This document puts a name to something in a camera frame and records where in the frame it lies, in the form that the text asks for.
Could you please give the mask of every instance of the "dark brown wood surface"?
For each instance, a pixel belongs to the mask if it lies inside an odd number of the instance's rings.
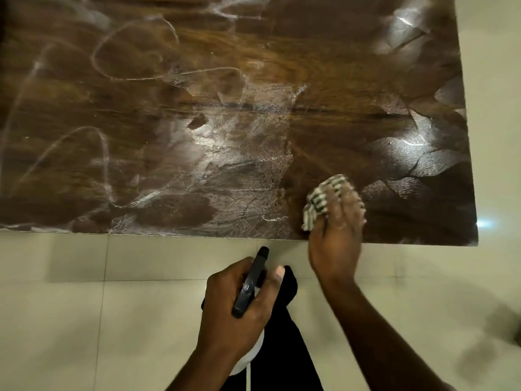
[[[477,243],[453,0],[7,0],[0,224],[303,239],[345,173],[365,241]]]

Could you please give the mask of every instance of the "tile floor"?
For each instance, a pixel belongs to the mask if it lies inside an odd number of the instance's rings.
[[[458,390],[517,390],[521,0],[456,0],[477,248],[364,247],[371,302]],[[0,389],[163,391],[192,351],[205,279],[260,245],[291,264],[290,309],[326,390],[367,390],[306,243],[0,234]]]

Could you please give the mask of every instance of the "black pants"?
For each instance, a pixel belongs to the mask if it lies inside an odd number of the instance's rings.
[[[244,391],[246,369],[228,377],[221,391]],[[322,391],[315,366],[284,302],[277,299],[264,328],[264,342],[251,362],[252,391]]]

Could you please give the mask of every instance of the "rag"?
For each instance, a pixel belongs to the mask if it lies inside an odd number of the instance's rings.
[[[353,185],[349,182],[348,178],[344,174],[337,174],[336,176],[329,177],[326,181],[317,186],[307,196],[307,204],[304,207],[304,223],[302,224],[302,230],[312,230],[318,214],[324,214],[327,216],[326,190],[328,185],[331,185],[333,187],[333,190],[335,190],[336,196],[340,197],[340,188],[344,184],[346,184],[349,187],[350,194],[358,198],[358,200],[360,201],[362,211],[365,212],[364,203],[356,193]]]

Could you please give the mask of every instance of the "wooden tabletop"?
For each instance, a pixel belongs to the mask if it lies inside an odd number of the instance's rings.
[[[0,225],[477,243],[453,0],[7,0]]]

